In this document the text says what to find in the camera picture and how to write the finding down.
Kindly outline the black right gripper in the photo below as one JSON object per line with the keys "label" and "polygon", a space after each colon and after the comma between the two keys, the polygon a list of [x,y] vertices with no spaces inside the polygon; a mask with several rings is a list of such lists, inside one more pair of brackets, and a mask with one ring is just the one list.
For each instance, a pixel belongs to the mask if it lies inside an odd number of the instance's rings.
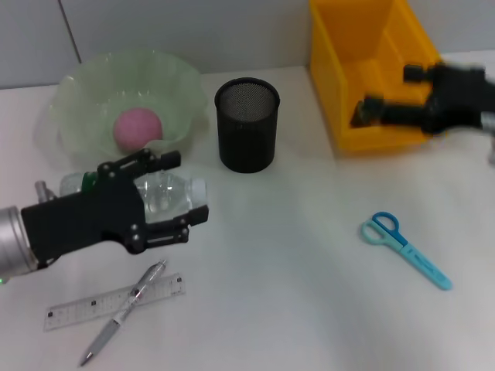
{"label": "black right gripper", "polygon": [[355,107],[356,126],[421,126],[426,134],[472,128],[494,134],[494,83],[480,66],[407,64],[405,83],[430,83],[424,106],[366,96]]}

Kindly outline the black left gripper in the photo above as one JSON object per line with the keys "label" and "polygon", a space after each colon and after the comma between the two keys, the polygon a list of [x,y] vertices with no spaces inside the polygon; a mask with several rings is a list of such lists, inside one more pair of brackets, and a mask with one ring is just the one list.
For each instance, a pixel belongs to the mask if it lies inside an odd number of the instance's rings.
{"label": "black left gripper", "polygon": [[190,228],[208,220],[208,205],[170,220],[147,223],[134,184],[143,175],[178,168],[181,160],[178,151],[155,155],[143,148],[100,166],[93,188],[22,209],[32,252],[36,256],[62,256],[113,241],[130,254],[141,254],[156,247],[187,243]]}

